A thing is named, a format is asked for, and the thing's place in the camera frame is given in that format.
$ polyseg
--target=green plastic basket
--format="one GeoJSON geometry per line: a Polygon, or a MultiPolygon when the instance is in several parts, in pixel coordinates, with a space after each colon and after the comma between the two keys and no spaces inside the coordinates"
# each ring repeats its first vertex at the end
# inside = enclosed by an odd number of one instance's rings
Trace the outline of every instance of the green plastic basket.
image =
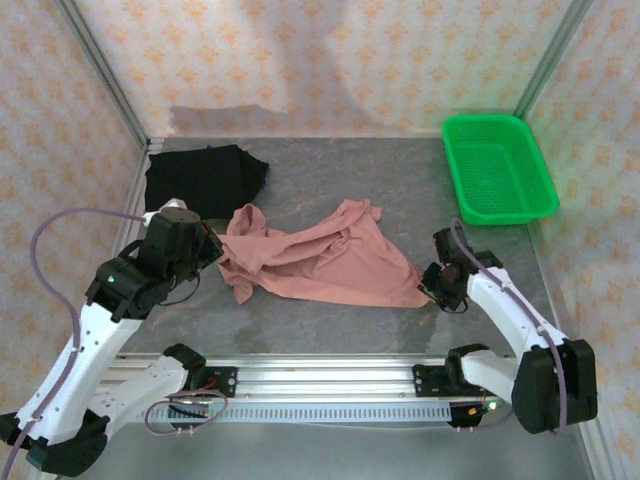
{"type": "Polygon", "coordinates": [[[560,204],[529,126],[511,115],[457,115],[442,127],[453,185],[471,225],[519,225],[560,204]]]}

